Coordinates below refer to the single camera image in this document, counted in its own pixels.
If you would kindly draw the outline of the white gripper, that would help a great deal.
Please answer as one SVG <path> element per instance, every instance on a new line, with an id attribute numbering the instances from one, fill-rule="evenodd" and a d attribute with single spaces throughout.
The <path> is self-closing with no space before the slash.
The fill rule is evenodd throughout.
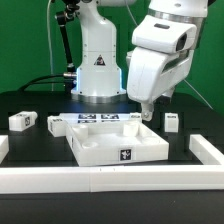
<path id="1" fill-rule="evenodd" d="M 151 121 L 154 101 L 189 74 L 194 51 L 165 54 L 136 47 L 127 80 L 128 97 L 141 104 L 142 119 Z"/>

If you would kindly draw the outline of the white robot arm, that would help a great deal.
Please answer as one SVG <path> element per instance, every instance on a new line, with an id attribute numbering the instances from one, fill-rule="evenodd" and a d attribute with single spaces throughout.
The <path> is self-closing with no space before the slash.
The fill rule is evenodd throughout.
<path id="1" fill-rule="evenodd" d="M 141 104 L 142 118 L 152 119 L 154 102 L 171 98 L 190 71 L 208 7 L 216 0 L 150 0 L 148 12 L 132 34 L 127 54 L 127 86 L 116 63 L 116 28 L 99 6 L 124 6 L 136 0 L 62 0 L 65 19 L 80 20 L 82 63 L 77 69 L 76 99 L 109 102 L 126 94 Z"/>

